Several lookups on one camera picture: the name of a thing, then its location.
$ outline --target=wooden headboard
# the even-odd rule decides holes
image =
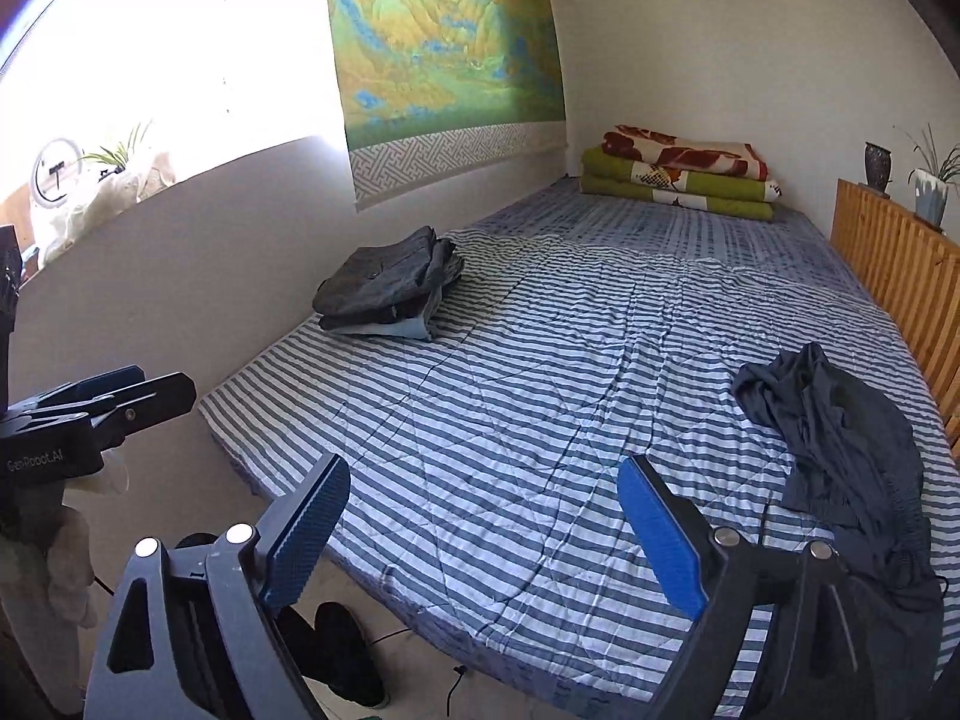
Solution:
[[[960,247],[848,181],[837,187],[830,242],[904,335],[960,461]]]

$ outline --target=crumpled dark clothing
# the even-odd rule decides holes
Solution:
[[[733,395],[752,422],[779,431],[795,458],[781,503],[831,528],[850,567],[877,716],[909,716],[933,681],[944,617],[910,423],[816,343],[770,365],[744,365]]]
[[[356,316],[422,298],[442,283],[453,250],[430,227],[388,247],[359,248],[320,284],[313,309],[325,317]]]

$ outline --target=metal bolt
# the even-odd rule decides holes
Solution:
[[[227,541],[232,544],[242,544],[244,541],[249,541],[252,535],[253,528],[250,525],[246,522],[238,522],[227,531]]]
[[[810,554],[817,560],[829,560],[833,555],[833,550],[825,541],[811,541]]]
[[[150,537],[138,541],[136,547],[133,547],[133,552],[136,552],[136,557],[150,557],[157,552],[157,549],[160,549],[160,542]]]
[[[733,528],[717,528],[713,532],[713,540],[722,547],[736,547],[740,543],[740,533]]]

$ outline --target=mountain painting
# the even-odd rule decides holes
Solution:
[[[558,122],[550,0],[329,0],[351,151],[433,132]]]

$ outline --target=flower pot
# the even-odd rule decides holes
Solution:
[[[876,143],[867,143],[863,152],[863,163],[867,172],[867,185],[880,194],[886,194],[890,183],[890,151]]]
[[[914,193],[917,199],[917,215],[939,228],[947,209],[949,185],[926,170],[916,170],[913,178]]]

